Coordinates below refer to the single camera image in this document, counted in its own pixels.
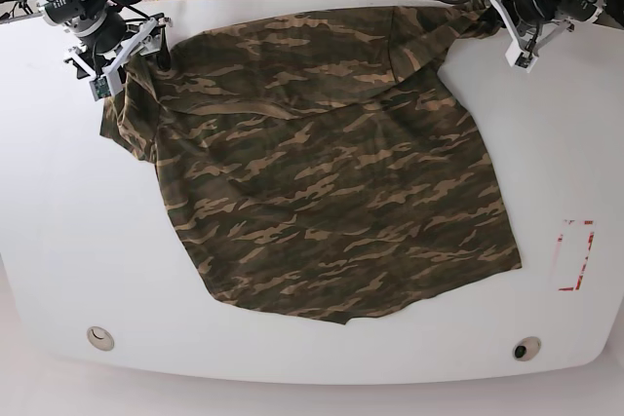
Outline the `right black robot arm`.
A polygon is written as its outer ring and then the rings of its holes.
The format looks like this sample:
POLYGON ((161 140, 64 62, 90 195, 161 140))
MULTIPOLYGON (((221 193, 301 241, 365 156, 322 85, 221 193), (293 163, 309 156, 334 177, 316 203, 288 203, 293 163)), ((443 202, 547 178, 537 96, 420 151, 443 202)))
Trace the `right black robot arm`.
POLYGON ((80 42, 65 59, 76 78, 101 89, 113 76, 125 79, 124 64, 134 55, 153 57, 163 71, 171 68, 169 19, 143 12, 137 7, 142 1, 37 0, 37 7, 48 24, 64 27, 80 42))

